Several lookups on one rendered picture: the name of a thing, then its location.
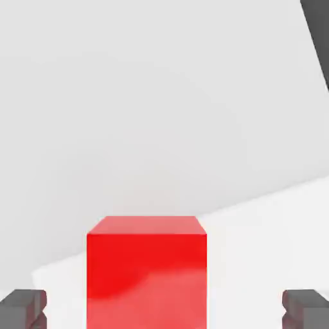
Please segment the small red cube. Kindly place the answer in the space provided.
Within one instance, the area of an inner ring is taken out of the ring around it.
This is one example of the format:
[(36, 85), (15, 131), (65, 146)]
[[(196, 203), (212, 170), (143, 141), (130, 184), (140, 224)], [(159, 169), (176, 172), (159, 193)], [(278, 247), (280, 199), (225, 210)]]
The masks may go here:
[(86, 329), (207, 329), (207, 234), (196, 217), (108, 216), (86, 243)]

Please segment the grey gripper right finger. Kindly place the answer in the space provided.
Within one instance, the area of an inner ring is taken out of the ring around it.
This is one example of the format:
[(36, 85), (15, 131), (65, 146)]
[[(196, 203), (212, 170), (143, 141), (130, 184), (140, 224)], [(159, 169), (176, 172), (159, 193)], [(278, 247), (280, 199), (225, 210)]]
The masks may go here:
[(329, 301), (314, 289), (284, 290), (282, 329), (329, 329)]

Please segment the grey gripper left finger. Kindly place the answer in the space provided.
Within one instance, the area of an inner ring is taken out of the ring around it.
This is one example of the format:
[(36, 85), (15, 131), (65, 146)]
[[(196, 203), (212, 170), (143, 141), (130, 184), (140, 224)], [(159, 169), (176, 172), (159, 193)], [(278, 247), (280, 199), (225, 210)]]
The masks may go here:
[(15, 289), (0, 301), (0, 329), (47, 329), (45, 290)]

